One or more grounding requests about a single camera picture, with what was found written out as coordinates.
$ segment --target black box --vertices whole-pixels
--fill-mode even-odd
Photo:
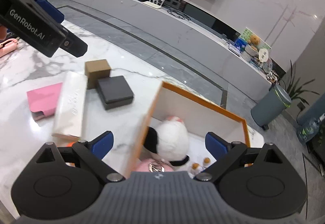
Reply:
[[[134,94],[122,75],[98,79],[96,89],[106,110],[131,104],[133,101]]]

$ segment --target black and white stuffed animal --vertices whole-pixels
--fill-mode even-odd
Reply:
[[[156,129],[149,127],[144,147],[155,160],[168,161],[172,166],[186,164],[189,157],[189,136],[182,119],[171,116]]]

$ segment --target trash can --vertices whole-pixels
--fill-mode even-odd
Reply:
[[[274,120],[284,109],[291,105],[291,98],[280,86],[275,85],[262,100],[251,109],[251,116],[262,128]]]

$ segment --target panda plush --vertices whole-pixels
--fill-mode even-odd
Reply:
[[[167,161],[178,167],[186,164],[189,157],[189,136],[184,121],[171,116],[163,121],[156,129],[149,127],[144,147],[151,152],[157,161]]]

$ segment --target power outlet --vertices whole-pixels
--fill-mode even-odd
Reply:
[[[297,107],[300,109],[300,111],[303,111],[306,108],[301,101],[297,104]]]

